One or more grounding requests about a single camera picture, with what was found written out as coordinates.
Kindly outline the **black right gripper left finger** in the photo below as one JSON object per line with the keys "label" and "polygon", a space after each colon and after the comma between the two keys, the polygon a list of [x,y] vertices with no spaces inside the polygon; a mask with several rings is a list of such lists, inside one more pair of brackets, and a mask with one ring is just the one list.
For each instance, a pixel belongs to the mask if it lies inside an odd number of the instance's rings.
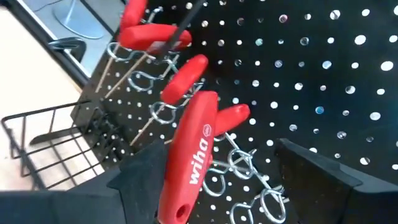
{"label": "black right gripper left finger", "polygon": [[120,165],[66,191],[1,194],[1,224],[152,223],[168,151],[157,140]]}

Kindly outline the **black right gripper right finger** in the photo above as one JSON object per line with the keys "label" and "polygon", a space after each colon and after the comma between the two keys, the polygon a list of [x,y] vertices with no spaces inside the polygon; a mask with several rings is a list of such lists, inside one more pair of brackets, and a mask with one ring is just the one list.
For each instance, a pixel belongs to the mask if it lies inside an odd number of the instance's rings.
{"label": "black right gripper right finger", "polygon": [[300,223],[397,224],[397,185],[286,138],[277,140],[282,185]]}

